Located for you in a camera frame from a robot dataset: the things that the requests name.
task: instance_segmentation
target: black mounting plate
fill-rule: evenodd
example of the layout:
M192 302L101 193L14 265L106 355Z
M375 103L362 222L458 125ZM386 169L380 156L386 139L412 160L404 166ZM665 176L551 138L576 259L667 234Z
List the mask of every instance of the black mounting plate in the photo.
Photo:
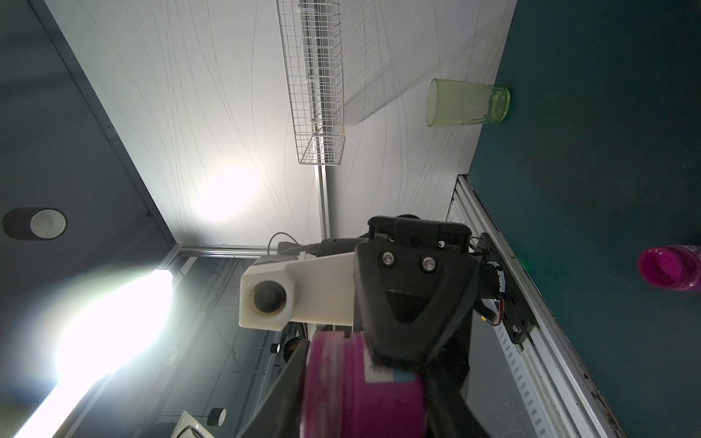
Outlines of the black mounting plate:
M526 339L528 332L536 324L536 317L533 315L530 306L524 298L523 291L514 281L511 271L504 263L503 257L499 254L489 234L481 234L477 248L487 252L482 259L483 262L496 261L504 271L506 290L503 324L506 332L509 334L509 338L511 338L511 342L520 344Z

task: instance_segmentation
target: metal rail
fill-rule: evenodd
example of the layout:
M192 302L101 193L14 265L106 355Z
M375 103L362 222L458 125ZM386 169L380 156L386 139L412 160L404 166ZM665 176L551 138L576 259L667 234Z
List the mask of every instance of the metal rail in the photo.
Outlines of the metal rail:
M520 353L552 429L566 437L624 438L589 371L464 176L458 177L449 220L463 222L476 235L489 233L536 316L538 326Z
M278 251L271 246L271 254ZM239 257L241 259L257 259L268 254L267 247L263 245L180 245L179 253L194 257Z

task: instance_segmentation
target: white wall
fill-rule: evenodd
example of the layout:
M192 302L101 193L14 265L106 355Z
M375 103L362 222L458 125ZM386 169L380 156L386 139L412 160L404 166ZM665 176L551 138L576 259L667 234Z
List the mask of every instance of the white wall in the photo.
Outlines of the white wall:
M170 249L148 206L26 0L0 2L0 216L54 207L49 241L0 231L0 424L24 423L56 382L72 280L150 270Z
M178 242L320 239L313 168L297 164L275 1L48 0ZM227 170L259 179L216 221L198 199ZM252 184L230 182L226 198Z
M179 242L320 239L313 169L297 164L275 0L47 0ZM346 148L329 169L332 233L375 214L445 219L479 127L426 126L433 77L494 80L516 0L344 0ZM225 169L260 186L214 221L198 198ZM247 184L231 184L246 192Z
M429 128L435 77L494 83L516 0L343 2L346 148L329 171L332 232L375 215L445 220L479 126Z

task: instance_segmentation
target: ceiling light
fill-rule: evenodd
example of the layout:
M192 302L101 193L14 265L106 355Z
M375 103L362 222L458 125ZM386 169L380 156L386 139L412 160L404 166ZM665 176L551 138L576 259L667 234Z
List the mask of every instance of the ceiling light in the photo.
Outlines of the ceiling light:
M51 240L66 231L66 216L53 208L19 207L3 217L5 234L17 240Z
M228 169L211 178L197 199L196 209L207 219L226 219L250 203L258 185L258 174L252 168Z
M172 275L154 271L86 306L61 338L59 381L15 438L52 437L98 379L146 350L170 312Z

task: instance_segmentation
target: bright lamp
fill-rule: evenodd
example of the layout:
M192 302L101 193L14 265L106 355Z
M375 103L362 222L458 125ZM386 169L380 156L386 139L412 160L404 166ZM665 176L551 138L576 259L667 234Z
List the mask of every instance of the bright lamp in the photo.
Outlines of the bright lamp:
M228 219L251 202L259 183L257 172L250 167L221 172L199 193L196 209L210 221Z
M163 329L172 275L154 271L86 306L63 333L59 381L15 438L52 437L101 377L146 350Z

